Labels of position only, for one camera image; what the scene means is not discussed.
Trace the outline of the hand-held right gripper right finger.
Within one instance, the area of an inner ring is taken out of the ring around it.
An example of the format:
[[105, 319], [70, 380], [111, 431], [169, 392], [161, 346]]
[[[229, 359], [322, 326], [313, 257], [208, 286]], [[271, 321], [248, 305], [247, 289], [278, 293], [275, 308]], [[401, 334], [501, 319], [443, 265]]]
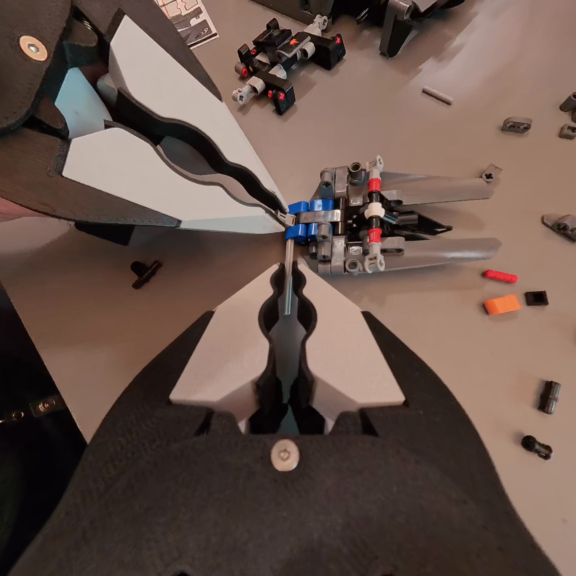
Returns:
[[402, 392], [363, 311], [314, 273], [292, 268], [304, 330], [290, 407], [300, 434], [328, 434], [343, 413], [398, 407]]

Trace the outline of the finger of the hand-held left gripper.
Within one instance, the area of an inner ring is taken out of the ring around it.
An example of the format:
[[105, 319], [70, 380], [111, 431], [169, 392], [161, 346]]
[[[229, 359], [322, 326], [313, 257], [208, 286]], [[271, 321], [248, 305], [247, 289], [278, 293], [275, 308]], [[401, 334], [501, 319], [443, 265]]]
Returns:
[[261, 204], [287, 213], [269, 172], [227, 105], [128, 15], [109, 44], [115, 108], [142, 135], [195, 149], [213, 173], [234, 179]]
[[245, 186], [217, 173], [198, 151], [171, 136], [154, 146], [117, 125], [79, 136], [70, 141], [63, 176], [173, 217], [182, 229], [285, 230], [277, 208], [249, 196]]

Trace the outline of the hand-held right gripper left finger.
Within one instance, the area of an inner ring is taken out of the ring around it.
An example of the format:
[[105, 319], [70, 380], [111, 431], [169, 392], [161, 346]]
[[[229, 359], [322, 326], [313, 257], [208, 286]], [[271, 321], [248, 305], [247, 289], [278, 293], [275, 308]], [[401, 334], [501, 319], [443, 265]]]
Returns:
[[217, 306], [169, 400], [231, 413], [253, 433], [275, 433], [287, 413], [270, 332], [279, 320], [283, 264]]

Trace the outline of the long light grey lego axle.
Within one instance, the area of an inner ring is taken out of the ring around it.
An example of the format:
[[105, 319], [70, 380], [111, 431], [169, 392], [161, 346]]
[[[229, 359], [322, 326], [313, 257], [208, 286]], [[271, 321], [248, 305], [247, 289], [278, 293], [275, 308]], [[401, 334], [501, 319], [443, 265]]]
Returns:
[[286, 240], [286, 253], [284, 260], [284, 302], [283, 315], [289, 316], [292, 309], [292, 270], [294, 259], [294, 240]]

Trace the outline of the grey winged lego assembly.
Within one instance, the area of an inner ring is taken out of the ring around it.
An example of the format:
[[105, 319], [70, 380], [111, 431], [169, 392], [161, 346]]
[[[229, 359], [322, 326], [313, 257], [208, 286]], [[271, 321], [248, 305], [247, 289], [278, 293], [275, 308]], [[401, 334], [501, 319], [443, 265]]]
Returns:
[[361, 275], [421, 269], [492, 258], [495, 238], [447, 238], [452, 231], [417, 210], [423, 205], [486, 200], [495, 182], [479, 177], [409, 175], [384, 170], [381, 156], [361, 164], [324, 168], [309, 201], [289, 205], [297, 223], [285, 242], [302, 247], [320, 275]]

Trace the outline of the black lego T connector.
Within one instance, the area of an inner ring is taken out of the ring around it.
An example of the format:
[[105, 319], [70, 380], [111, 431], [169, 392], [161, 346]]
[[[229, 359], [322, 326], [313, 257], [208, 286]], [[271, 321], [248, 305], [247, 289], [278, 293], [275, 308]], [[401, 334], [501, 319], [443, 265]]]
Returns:
[[130, 265], [130, 270], [136, 275], [136, 280], [132, 284], [135, 290], [141, 289], [148, 284], [156, 273], [162, 268], [162, 263], [155, 260], [150, 265], [140, 261], [134, 261]]

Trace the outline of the orange lego curved brick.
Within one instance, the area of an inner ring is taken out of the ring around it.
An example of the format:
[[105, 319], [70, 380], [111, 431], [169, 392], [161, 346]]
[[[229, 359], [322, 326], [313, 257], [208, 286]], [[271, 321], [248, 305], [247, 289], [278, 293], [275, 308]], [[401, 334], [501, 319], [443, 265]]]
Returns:
[[515, 294], [488, 299], [482, 303], [483, 309], [489, 316], [499, 316], [506, 313], [519, 311], [522, 304]]

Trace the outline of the black lego pin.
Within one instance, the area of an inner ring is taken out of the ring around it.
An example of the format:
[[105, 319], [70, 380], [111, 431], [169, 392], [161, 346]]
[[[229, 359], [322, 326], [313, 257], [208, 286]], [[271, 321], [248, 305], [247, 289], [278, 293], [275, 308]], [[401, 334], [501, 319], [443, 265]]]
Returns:
[[560, 390], [560, 383], [552, 380], [545, 381], [540, 393], [537, 409], [543, 414], [553, 415], [557, 407]]
[[537, 455], [543, 460], [551, 460], [553, 455], [552, 447], [546, 443], [540, 442], [534, 436], [526, 435], [521, 439], [521, 446], [524, 450]]

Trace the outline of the large lego vehicle build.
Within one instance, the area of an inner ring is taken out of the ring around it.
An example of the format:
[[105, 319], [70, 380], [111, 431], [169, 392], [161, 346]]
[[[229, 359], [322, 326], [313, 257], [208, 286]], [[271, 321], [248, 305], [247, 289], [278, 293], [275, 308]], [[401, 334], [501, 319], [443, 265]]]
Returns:
[[333, 23], [340, 16], [356, 18], [381, 28], [379, 52], [395, 57], [416, 25], [438, 12], [448, 11], [464, 1], [256, 1], [257, 4], [300, 23], [311, 24], [313, 17], [326, 16]]

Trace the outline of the dark grey curved lego connector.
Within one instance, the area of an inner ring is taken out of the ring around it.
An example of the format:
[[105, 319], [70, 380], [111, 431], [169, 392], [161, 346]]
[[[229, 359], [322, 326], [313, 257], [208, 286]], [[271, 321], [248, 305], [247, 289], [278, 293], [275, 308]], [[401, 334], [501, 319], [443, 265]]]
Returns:
[[545, 214], [541, 222], [556, 234], [575, 242], [575, 215]]

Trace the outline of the printed sticker sheet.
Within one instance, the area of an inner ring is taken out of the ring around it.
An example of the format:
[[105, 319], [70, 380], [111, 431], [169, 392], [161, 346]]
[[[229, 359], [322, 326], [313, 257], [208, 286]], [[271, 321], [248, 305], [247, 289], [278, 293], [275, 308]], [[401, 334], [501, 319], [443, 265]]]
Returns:
[[203, 1], [155, 1], [193, 50], [219, 37]]

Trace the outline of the black badge reel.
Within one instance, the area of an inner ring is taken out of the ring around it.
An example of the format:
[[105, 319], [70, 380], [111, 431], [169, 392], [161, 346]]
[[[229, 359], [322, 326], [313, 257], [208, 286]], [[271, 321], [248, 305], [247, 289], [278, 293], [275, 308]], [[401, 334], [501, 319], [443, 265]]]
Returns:
[[25, 418], [40, 418], [66, 408], [66, 404], [59, 394], [35, 400], [27, 408], [11, 409], [1, 416], [1, 424], [18, 422]]

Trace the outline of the small black lego frame assembly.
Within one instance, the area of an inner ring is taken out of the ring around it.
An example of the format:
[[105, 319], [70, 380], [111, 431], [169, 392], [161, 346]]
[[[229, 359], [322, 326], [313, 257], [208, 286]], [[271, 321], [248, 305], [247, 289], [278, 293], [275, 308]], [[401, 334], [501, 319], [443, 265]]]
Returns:
[[243, 44], [237, 50], [239, 62], [234, 69], [245, 83], [233, 91], [233, 101], [242, 106], [252, 97], [264, 95], [277, 114], [284, 115], [296, 102], [287, 75], [299, 61], [312, 61], [332, 70], [346, 54], [341, 34], [322, 35], [327, 26], [328, 17], [319, 14], [305, 29], [292, 33], [291, 29], [281, 27], [276, 18], [271, 19], [253, 40], [252, 47]]

